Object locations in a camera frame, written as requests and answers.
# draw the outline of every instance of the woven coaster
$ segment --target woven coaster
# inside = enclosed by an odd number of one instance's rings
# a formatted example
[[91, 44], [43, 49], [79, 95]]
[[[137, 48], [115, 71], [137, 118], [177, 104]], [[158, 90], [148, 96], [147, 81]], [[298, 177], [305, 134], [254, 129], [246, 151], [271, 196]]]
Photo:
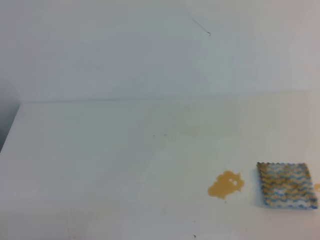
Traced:
[[264, 203], [273, 208], [317, 209], [318, 199], [305, 163], [257, 163]]

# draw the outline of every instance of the blue and yellow pattern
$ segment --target blue and yellow pattern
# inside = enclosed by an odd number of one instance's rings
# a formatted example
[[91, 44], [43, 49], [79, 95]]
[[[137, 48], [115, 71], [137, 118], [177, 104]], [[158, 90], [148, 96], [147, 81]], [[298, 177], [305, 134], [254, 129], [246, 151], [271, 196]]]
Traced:
[[274, 208], [317, 209], [318, 199], [305, 163], [257, 163], [264, 203]]

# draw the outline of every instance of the white wall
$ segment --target white wall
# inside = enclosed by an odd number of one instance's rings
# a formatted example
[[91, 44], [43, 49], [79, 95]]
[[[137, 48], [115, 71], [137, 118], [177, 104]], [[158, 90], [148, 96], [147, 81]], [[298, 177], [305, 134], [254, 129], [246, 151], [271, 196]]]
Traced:
[[319, 10], [315, 0], [2, 0], [0, 77], [23, 102], [314, 90]]

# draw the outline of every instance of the white surface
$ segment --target white surface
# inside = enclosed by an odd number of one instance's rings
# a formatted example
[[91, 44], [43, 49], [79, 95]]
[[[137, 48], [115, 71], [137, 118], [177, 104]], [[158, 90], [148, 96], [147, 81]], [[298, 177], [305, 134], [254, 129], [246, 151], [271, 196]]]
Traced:
[[[314, 240], [318, 210], [264, 208], [257, 162], [320, 182], [306, 93], [23, 104], [0, 154], [2, 240]], [[225, 170], [241, 192], [207, 190]]]
[[314, 0], [2, 0], [0, 77], [23, 102], [319, 89], [319, 9]]

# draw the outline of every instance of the orange stain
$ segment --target orange stain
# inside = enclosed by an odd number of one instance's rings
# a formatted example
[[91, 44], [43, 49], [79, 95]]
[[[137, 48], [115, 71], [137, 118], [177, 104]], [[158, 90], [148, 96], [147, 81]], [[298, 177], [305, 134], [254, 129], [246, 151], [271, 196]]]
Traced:
[[227, 195], [235, 191], [241, 192], [245, 181], [241, 179], [241, 174], [234, 174], [232, 171], [225, 171], [216, 178], [214, 184], [208, 188], [208, 194], [211, 197], [225, 199]]

